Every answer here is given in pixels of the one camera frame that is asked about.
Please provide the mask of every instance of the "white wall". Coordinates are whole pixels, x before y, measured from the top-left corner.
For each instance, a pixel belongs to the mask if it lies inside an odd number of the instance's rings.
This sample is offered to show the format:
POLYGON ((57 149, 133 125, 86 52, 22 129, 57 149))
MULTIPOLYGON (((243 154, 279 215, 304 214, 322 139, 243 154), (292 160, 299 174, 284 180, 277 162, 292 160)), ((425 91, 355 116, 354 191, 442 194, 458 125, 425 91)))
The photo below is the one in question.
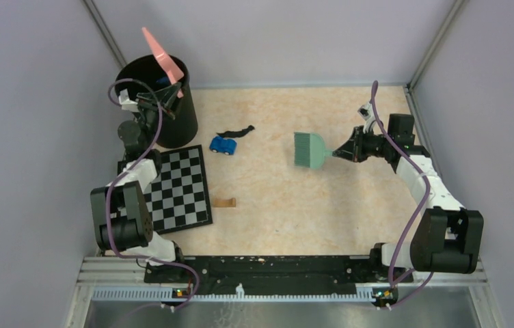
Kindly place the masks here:
POLYGON ((0 1, 0 327, 63 325, 122 151, 116 71, 80 1, 0 1))
POLYGON ((147 26, 194 87, 406 83, 453 2, 95 0, 126 60, 147 26))
POLYGON ((469 2, 417 98, 445 182, 485 217, 483 264, 514 328, 514 1, 469 2))

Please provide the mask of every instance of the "green dust brush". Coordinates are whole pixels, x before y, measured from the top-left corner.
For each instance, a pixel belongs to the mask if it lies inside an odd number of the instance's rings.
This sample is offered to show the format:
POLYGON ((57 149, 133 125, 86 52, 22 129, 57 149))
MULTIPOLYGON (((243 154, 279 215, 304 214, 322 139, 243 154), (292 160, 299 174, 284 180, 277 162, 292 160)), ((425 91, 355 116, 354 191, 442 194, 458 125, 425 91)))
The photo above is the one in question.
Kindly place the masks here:
POLYGON ((325 148, 323 138, 317 133, 295 132, 295 165, 318 169, 325 162, 325 157, 330 157, 333 150, 325 148))

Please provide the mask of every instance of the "blue toy car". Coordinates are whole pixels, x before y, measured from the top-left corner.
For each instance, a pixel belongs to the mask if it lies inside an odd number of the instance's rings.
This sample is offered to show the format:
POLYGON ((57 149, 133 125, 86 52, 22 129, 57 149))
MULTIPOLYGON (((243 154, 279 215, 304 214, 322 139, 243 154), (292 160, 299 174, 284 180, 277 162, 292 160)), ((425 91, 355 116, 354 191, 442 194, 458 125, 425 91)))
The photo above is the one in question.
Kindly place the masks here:
POLYGON ((235 148, 237 148, 237 142, 235 140, 224 139, 219 136, 214 137, 208 147, 212 152, 222 152, 225 155, 233 155, 235 148))

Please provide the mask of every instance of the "black trash can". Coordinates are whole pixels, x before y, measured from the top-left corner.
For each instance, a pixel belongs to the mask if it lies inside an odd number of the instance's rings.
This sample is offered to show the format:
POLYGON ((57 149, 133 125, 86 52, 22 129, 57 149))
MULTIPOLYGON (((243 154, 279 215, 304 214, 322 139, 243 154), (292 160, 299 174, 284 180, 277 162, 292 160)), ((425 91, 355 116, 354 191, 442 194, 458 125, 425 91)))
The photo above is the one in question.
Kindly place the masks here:
MULTIPOLYGON (((176 65, 185 74, 179 82, 182 83, 182 98, 177 98, 168 110, 175 115, 174 119, 163 113, 163 126, 161 135, 156 140, 157 144, 164 148, 183 147, 195 137, 198 130, 197 115, 195 114, 195 106, 191 97, 191 88, 189 87, 189 70, 185 64, 177 57, 170 56, 176 65)), ((165 71, 157 63, 153 55, 140 57, 126 65, 118 76, 116 81, 120 79, 137 79, 146 83, 154 91, 162 90, 170 86, 170 81, 165 71)), ((135 100, 139 92, 148 92, 146 88, 136 83, 122 83, 115 88, 116 96, 120 91, 128 90, 130 99, 135 100)))

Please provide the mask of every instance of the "checkerboard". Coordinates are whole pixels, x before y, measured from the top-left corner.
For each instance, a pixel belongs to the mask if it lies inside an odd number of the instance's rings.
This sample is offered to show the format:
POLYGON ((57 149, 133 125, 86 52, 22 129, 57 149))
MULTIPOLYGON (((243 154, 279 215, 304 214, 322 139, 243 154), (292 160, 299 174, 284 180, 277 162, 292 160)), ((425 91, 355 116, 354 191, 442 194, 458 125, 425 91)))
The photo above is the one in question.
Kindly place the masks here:
POLYGON ((161 162, 160 175, 143 191, 154 230, 166 234, 211 224, 201 146, 163 152, 161 162))

